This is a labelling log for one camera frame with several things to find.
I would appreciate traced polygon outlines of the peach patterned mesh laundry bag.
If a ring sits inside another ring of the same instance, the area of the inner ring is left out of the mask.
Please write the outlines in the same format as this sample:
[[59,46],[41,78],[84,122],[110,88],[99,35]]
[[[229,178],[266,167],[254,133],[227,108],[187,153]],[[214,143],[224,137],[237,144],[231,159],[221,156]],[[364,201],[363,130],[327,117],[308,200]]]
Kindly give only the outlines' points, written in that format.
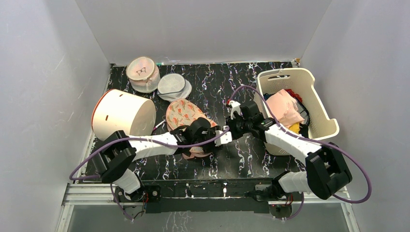
[[[218,126],[216,122],[208,118],[203,111],[194,103],[186,99],[178,99],[170,103],[166,110],[166,124],[169,132],[174,130],[185,131],[198,118],[206,119],[210,127]],[[186,160],[193,158],[203,158],[209,156],[211,153],[204,152],[202,147],[195,146],[190,148],[188,152],[182,154]]]

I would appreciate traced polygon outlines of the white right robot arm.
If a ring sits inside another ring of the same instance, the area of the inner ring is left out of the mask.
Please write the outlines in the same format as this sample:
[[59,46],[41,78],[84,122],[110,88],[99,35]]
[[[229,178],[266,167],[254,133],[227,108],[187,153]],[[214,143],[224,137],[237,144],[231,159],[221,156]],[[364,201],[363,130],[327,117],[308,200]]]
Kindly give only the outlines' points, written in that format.
[[352,181],[349,168],[338,150],[283,130],[273,118],[265,118],[253,102],[241,105],[229,101],[227,106],[230,115],[226,117],[226,125],[234,140],[250,133],[266,144],[283,149],[305,166],[303,172],[286,171],[275,177],[272,185],[263,190],[265,195],[285,200],[293,192],[309,192],[326,200]]

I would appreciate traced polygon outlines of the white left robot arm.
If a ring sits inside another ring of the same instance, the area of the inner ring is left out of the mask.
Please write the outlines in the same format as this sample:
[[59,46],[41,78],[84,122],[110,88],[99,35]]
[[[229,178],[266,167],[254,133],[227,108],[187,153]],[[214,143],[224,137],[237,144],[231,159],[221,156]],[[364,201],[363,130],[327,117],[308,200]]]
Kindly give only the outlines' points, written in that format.
[[131,136],[119,130],[91,155],[91,161],[102,183],[115,184],[132,201],[139,201],[145,189],[138,175],[129,169],[132,162],[158,155],[183,154],[193,147],[209,152],[230,141],[224,138],[228,130],[228,127],[211,126],[203,117],[160,135]]

